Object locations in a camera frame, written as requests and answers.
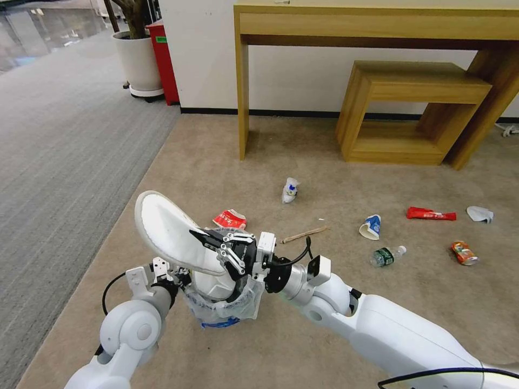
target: potted plant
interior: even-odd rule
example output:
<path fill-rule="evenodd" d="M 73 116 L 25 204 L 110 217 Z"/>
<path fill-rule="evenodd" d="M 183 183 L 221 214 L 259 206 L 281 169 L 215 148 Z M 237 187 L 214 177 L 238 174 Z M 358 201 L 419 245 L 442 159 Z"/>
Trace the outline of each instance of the potted plant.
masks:
<path fill-rule="evenodd" d="M 145 29 L 146 0 L 112 0 L 121 7 L 129 31 L 113 35 L 133 96 L 153 97 L 164 93 L 155 53 Z"/>

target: wooden stool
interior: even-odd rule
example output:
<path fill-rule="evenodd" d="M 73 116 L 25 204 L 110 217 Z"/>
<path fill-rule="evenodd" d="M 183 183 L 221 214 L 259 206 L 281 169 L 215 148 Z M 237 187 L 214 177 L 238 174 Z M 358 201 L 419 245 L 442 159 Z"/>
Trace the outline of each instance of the wooden stool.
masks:
<path fill-rule="evenodd" d="M 355 61 L 336 128 L 344 160 L 439 165 L 491 87 L 451 63 Z M 418 123 L 363 123 L 372 100 L 429 104 Z"/>

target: black cable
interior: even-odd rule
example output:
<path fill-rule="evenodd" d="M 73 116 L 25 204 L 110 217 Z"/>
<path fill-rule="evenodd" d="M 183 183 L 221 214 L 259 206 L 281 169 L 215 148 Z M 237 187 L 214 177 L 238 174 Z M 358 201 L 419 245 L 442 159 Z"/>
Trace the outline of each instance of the black cable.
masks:
<path fill-rule="evenodd" d="M 104 292 L 103 292 L 103 298 L 101 299 L 101 302 L 103 304 L 103 312 L 105 315 L 108 314 L 108 310 L 107 310 L 107 293 L 108 293 L 108 289 L 110 289 L 110 287 L 114 284 L 115 281 L 117 281 L 118 279 L 120 279 L 121 277 L 124 277 L 124 275 L 126 274 L 126 272 L 124 273 L 121 273 L 119 274 L 116 278 L 114 278 L 112 281 L 110 281 L 108 283 L 108 285 L 106 286 L 106 288 L 104 289 Z"/>
<path fill-rule="evenodd" d="M 401 375 L 399 377 L 389 378 L 387 380 L 380 381 L 378 383 L 378 387 L 380 389 L 387 389 L 385 387 L 385 385 L 395 384 L 397 382 L 409 381 L 409 380 L 415 379 L 415 378 L 422 378 L 422 377 L 428 377 L 430 375 L 438 375 L 438 374 L 445 374 L 445 373 L 494 373 L 494 374 L 501 374 L 501 375 L 506 375 L 508 377 L 512 377 L 515 379 L 519 379 L 519 374 L 512 373 L 512 372 L 509 372 L 506 370 L 501 370 L 501 369 L 481 368 L 481 367 L 451 367 L 451 368 L 426 370 L 426 371 L 417 372 L 417 373 L 413 373 L 413 374 L 406 374 L 406 375 Z"/>
<path fill-rule="evenodd" d="M 269 267 L 284 267 L 284 266 L 291 266 L 291 265 L 293 265 L 294 263 L 299 262 L 301 259 L 303 259 L 303 257 L 304 257 L 307 253 L 310 253 L 310 258 L 313 259 L 312 253 L 311 253 L 311 251 L 310 251 L 310 245 L 311 245 L 311 244 L 312 244 L 312 240 L 310 239 L 310 237 L 307 237 L 307 246 L 304 248 L 303 252 L 297 256 L 296 259 L 291 260 L 291 261 L 289 261 L 289 262 L 283 262 L 283 263 L 271 263 L 271 264 L 269 265 Z"/>

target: red snack wrapper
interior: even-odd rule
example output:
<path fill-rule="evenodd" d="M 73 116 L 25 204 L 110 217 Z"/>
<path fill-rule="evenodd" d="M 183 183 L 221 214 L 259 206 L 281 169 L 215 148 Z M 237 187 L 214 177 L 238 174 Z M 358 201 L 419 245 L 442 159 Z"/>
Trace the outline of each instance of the red snack wrapper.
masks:
<path fill-rule="evenodd" d="M 407 209 L 408 219 L 436 219 L 436 220 L 456 220 L 456 212 L 442 213 L 427 208 L 409 207 Z"/>
<path fill-rule="evenodd" d="M 212 220 L 218 227 L 244 230 L 247 225 L 245 216 L 235 210 L 226 210 Z"/>

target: red trash can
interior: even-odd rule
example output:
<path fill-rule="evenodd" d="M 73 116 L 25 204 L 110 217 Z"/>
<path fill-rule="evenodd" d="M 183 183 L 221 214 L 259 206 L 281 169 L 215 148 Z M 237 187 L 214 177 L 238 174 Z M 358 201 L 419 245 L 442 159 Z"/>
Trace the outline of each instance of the red trash can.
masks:
<path fill-rule="evenodd" d="M 162 20 L 158 20 L 155 23 L 146 26 L 146 28 L 150 30 L 151 42 L 153 44 L 155 58 L 157 59 L 158 72 L 161 75 L 166 104 L 172 105 L 180 103 L 175 74 L 173 73 L 173 65 L 171 65 L 166 33 L 164 32 L 164 23 L 162 23 Z"/>

